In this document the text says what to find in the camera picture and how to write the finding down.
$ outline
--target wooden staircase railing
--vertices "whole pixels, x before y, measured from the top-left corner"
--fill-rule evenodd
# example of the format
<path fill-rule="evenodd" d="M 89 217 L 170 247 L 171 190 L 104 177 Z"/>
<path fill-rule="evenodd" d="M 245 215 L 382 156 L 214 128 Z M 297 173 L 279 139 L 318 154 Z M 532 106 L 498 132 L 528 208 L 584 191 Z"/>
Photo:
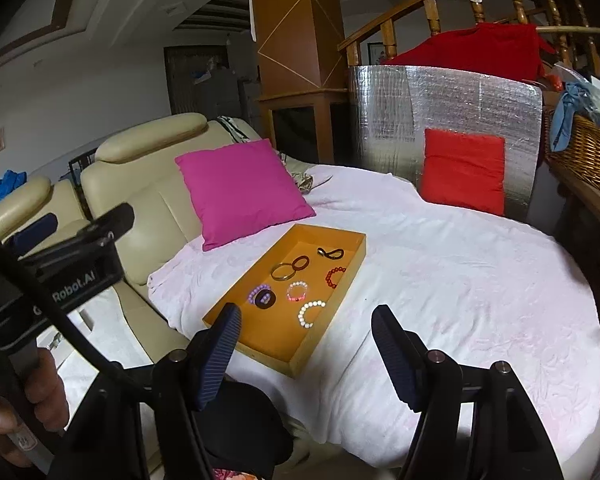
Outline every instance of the wooden staircase railing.
<path fill-rule="evenodd" d="M 485 21 L 484 7 L 482 0 L 469 0 L 474 12 L 476 23 Z M 522 0 L 512 0 L 515 15 L 504 20 L 498 20 L 497 23 L 505 23 L 516 21 L 518 23 L 528 23 L 528 18 L 536 14 L 545 14 L 548 26 L 539 26 L 538 32 L 551 33 L 554 35 L 554 46 L 557 51 L 558 58 L 567 66 L 572 66 L 572 49 L 570 49 L 567 36 L 572 34 L 584 34 L 587 38 L 587 54 L 596 76 L 600 77 L 600 56 L 594 42 L 594 35 L 600 34 L 599 27 L 590 27 L 587 20 L 584 8 L 580 0 L 574 0 L 574 4 L 580 14 L 582 25 L 564 25 L 560 11 L 555 0 L 545 0 L 545 6 L 533 10 L 525 10 Z M 347 63 L 349 66 L 359 66 L 362 64 L 362 56 L 360 53 L 360 44 L 368 40 L 376 32 L 382 33 L 382 43 L 384 44 L 385 54 L 391 59 L 397 56 L 397 44 L 395 39 L 396 20 L 401 17 L 424 7 L 427 21 L 429 22 L 429 30 L 432 36 L 440 33 L 442 30 L 440 25 L 440 16 L 438 15 L 438 6 L 436 0 L 407 0 L 398 4 L 393 9 L 388 10 L 381 16 L 367 23 L 351 34 L 346 40 L 339 44 L 338 50 L 346 54 Z"/>

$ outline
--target white cloth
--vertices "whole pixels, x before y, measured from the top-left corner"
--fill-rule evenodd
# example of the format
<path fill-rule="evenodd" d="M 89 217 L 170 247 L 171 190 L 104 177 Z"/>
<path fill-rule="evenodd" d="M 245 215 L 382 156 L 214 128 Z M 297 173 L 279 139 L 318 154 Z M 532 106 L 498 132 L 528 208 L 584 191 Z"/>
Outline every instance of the white cloth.
<path fill-rule="evenodd" d="M 87 335 L 89 342 L 110 361 L 117 361 L 125 368 L 136 368 L 152 364 L 142 345 L 126 323 L 120 299 L 113 287 L 87 301 L 80 309 L 93 322 L 93 330 Z M 78 406 L 96 378 L 98 371 L 77 351 L 58 368 L 64 382 L 70 418 L 74 418 Z M 151 456 L 158 449 L 155 433 L 154 412 L 141 404 L 142 434 L 146 455 Z"/>
<path fill-rule="evenodd" d="M 513 366 L 558 458 L 570 457 L 600 409 L 600 325 L 589 285 L 571 257 L 526 224 L 424 202 L 390 174 L 316 166 L 301 223 L 366 233 L 366 258 L 308 365 L 296 380 L 234 352 L 228 373 L 262 389 L 318 442 L 372 465 L 402 459 L 418 415 L 401 403 L 370 332 L 378 304 L 405 330 L 456 362 Z M 193 240 L 148 281 L 172 327 L 192 337 L 202 317 L 289 228 L 202 252 Z M 462 410 L 461 431 L 471 427 Z"/>

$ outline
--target blue garment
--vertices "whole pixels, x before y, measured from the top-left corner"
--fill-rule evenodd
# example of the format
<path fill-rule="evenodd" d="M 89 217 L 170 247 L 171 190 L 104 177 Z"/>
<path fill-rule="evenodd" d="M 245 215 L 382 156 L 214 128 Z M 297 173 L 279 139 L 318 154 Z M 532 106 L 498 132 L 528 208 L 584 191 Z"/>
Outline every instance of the blue garment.
<path fill-rule="evenodd" d="M 7 170 L 0 179 L 0 200 L 6 197 L 11 191 L 19 188 L 27 181 L 27 173 L 15 173 Z"/>
<path fill-rule="evenodd" d="M 588 95 L 587 89 L 581 83 L 565 83 L 549 130 L 549 147 L 552 152 L 567 149 L 571 139 L 573 115 L 584 110 Z"/>

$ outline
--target wall picture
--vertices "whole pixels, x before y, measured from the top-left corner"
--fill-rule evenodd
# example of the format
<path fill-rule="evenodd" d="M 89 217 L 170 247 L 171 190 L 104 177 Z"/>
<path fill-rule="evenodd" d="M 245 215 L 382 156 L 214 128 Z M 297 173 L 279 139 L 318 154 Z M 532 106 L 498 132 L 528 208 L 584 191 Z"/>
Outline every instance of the wall picture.
<path fill-rule="evenodd" d="M 379 65 L 383 59 L 386 59 L 384 44 L 367 43 L 366 47 L 369 51 L 369 65 Z"/>

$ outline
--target hand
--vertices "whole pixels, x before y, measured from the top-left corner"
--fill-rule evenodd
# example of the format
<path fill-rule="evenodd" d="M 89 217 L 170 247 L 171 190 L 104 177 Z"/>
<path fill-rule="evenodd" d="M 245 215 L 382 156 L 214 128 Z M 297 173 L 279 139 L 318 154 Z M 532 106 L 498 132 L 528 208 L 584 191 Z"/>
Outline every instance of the hand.
<path fill-rule="evenodd" d="M 36 407 L 36 418 L 47 431 L 59 431 L 69 422 L 69 405 L 64 394 L 64 384 L 56 372 L 56 363 L 51 352 L 38 349 L 38 368 L 27 378 L 24 393 Z M 9 437 L 18 428 L 16 416 L 10 404 L 0 397 L 0 454 L 19 467 L 31 465 L 29 459 L 17 449 Z"/>

